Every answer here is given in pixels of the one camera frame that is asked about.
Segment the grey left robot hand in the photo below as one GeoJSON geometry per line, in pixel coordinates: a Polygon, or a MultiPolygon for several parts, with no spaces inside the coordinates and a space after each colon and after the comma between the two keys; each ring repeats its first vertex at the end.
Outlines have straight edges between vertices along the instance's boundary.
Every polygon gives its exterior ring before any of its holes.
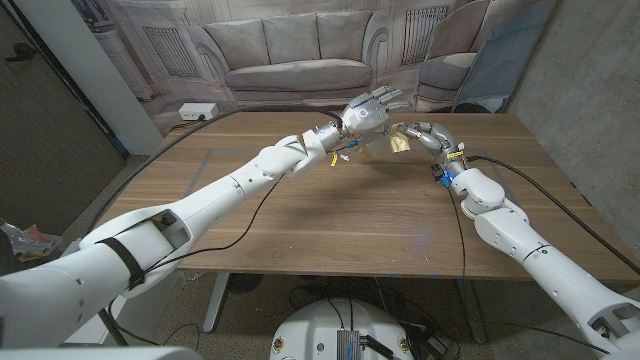
{"type": "Polygon", "coordinates": [[[401,94],[400,89],[382,86],[353,98],[340,115],[342,138],[371,133],[390,121],[390,112],[409,108],[408,102],[395,101],[401,94]]]}

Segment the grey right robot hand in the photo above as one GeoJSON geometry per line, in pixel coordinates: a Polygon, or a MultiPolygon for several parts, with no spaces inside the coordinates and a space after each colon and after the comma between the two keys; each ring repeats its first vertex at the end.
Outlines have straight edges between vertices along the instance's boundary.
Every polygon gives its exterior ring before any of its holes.
{"type": "Polygon", "coordinates": [[[468,169],[464,152],[455,142],[451,132],[439,123],[416,122],[400,125],[399,131],[426,147],[436,165],[448,173],[458,175],[468,169]]]}

